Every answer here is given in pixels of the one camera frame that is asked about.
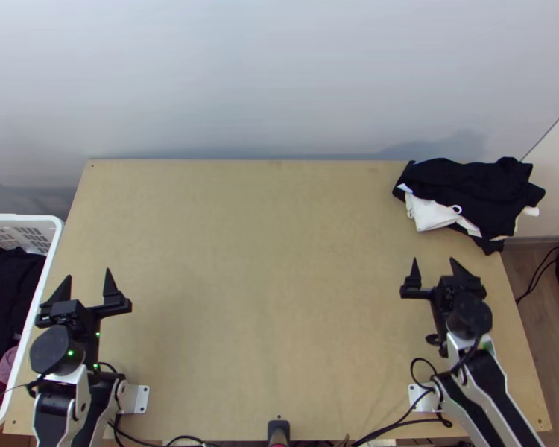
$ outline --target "table surface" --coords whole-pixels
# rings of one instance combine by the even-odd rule
[[[133,300],[132,314],[103,321],[100,359],[151,386],[147,413],[123,418],[138,437],[263,440],[281,415],[296,440],[357,438],[404,414],[413,358],[446,369],[424,341],[429,304],[399,287],[415,256],[425,287],[453,256],[487,289],[512,396],[549,430],[501,257],[449,229],[416,232],[391,195],[404,166],[89,162],[43,299],[72,274],[73,297],[97,305],[109,267]],[[25,362],[18,383],[33,378]],[[32,413],[15,393],[5,431],[31,434]],[[386,437],[463,433],[429,423]]]

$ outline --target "black cloth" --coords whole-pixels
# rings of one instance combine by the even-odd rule
[[[517,216],[544,197],[545,190],[529,182],[531,173],[531,164],[512,157],[496,163],[461,164],[444,158],[412,161],[397,180],[393,194],[405,201],[405,192],[397,188],[405,183],[416,197],[460,206],[461,215],[481,231],[482,238],[473,237],[474,242],[490,254],[503,248],[503,243],[490,240],[513,236]],[[450,227],[460,231],[459,225],[453,225]]]
[[[21,248],[0,248],[0,359],[23,331],[44,262]]]

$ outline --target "wooden floor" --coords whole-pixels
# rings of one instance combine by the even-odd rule
[[[519,297],[528,287],[532,274],[548,244],[507,245],[502,253],[514,295]],[[559,447],[559,286],[555,267],[543,275],[532,294],[519,304],[519,314],[543,388],[553,431],[541,438],[547,447]]]

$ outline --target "laundry basket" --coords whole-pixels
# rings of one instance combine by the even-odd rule
[[[48,278],[48,272],[50,271],[63,227],[63,222],[54,216],[0,214],[0,247],[6,250],[21,247],[27,253],[40,254],[46,257],[40,281],[37,284],[37,289],[35,289],[31,307],[25,320],[25,327],[19,341],[19,348],[16,351],[13,367],[10,371],[10,377],[6,386],[7,390],[15,386],[21,364],[25,360],[23,357],[35,323],[35,315],[40,306],[45,281]],[[2,405],[0,406],[0,425],[6,417],[12,392],[15,391],[6,392],[4,395]]]

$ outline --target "white bracket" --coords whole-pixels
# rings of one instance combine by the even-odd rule
[[[143,414],[149,403],[149,387],[147,385],[131,385],[123,381],[119,386],[118,414]]]
[[[427,382],[423,385],[425,387],[430,387],[433,390],[435,388],[438,389],[433,382]],[[427,390],[416,384],[408,385],[408,399],[410,400],[410,406],[416,402],[416,399],[426,393],[426,391]],[[416,404],[414,411],[418,413],[440,413],[443,410],[439,408],[439,399],[440,397],[437,393],[429,393]]]

